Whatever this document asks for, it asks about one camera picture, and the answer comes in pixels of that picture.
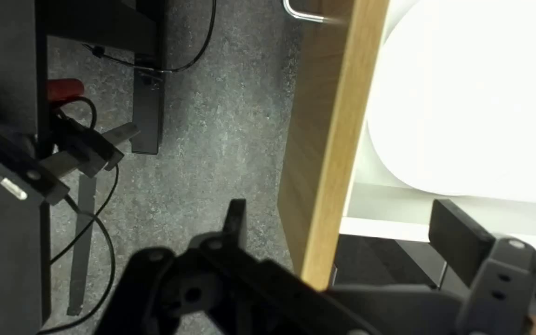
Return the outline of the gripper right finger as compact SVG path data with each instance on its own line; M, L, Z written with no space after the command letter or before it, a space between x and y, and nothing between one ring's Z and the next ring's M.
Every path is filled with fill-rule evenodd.
M536 317L536 249L494 237L451 200L434 200L430 245L469 288L456 335L526 335Z

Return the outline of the grey metal bar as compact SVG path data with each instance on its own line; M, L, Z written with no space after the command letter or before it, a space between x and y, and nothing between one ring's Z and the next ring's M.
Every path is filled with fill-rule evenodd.
M96 195L96 179L81 175L79 179L79 192L77 205L82 210L94 212ZM68 316L78 316L83 309L85 292L87 289L87 272L91 254L92 227L88 225L90 217L79 215L76 219L76 237L73 246L72 271L68 295Z

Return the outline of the wooden kitchen unit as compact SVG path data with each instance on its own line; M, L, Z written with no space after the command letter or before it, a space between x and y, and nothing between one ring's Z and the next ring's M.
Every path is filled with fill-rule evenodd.
M536 249L536 0L316 0L277 197L299 277L366 335L456 335L469 288L429 241L434 200ZM342 234L418 242L466 290L332 288Z

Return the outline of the black table leg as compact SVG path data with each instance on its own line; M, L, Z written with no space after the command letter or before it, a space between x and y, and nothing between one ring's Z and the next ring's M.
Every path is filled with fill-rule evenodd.
M136 154L156 155L164 117L166 9L168 0L44 0L47 34L99 49L134 53L133 117L140 133L131 141Z

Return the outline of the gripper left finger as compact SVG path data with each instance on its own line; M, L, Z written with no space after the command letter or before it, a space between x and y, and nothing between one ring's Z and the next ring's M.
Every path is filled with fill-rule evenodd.
M366 335L366 322L271 260L245 251L246 201L231 200L221 231L181 255L130 257L95 335L174 335L203 313L224 335Z

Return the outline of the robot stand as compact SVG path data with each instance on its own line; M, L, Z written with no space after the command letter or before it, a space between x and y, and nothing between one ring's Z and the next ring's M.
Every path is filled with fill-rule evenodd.
M47 36L69 31L73 0L0 0L0 135L51 152ZM0 184L0 335L36 335L51 314L50 208Z

